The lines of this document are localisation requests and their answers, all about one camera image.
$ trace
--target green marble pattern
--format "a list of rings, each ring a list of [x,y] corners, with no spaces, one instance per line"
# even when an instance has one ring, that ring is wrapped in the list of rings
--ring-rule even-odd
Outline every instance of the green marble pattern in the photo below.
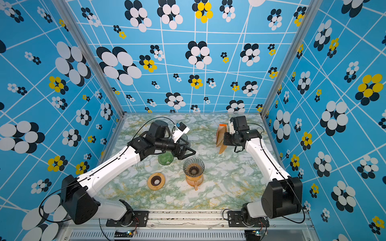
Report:
[[[232,147],[219,155],[220,148],[215,145],[218,125],[228,124],[234,114],[130,114],[126,117],[113,155],[131,140],[146,121],[157,116],[166,116],[175,123],[182,121],[190,128],[188,141],[196,150],[195,156],[205,163],[204,182],[195,191],[185,180],[184,160],[174,158],[169,166],[163,166],[158,163],[157,156],[149,156],[114,178],[99,196],[126,200],[134,209],[239,209],[246,202],[260,199],[266,185],[261,183],[262,174],[251,155],[246,151],[234,153]],[[248,122],[263,126],[260,115],[245,116]],[[160,120],[172,126],[169,120]],[[150,123],[139,133],[148,130]],[[267,134],[262,135],[267,148],[275,156]],[[155,172],[165,176],[164,187],[157,191],[147,186],[149,176]]]

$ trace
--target ventilation grille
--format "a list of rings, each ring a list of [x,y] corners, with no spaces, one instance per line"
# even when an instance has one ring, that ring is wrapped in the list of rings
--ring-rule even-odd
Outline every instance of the ventilation grille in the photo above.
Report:
[[[111,240],[128,240],[130,238],[114,238],[113,232],[105,231]],[[70,241],[106,240],[101,231],[78,229],[71,233]],[[245,240],[241,230],[138,230],[131,240]]]

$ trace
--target wooden coaster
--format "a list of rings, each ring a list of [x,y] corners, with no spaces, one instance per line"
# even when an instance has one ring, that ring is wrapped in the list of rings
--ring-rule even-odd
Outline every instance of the wooden coaster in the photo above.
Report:
[[[164,186],[164,184],[165,176],[160,172],[152,174],[147,180],[147,185],[151,190],[159,190]]]

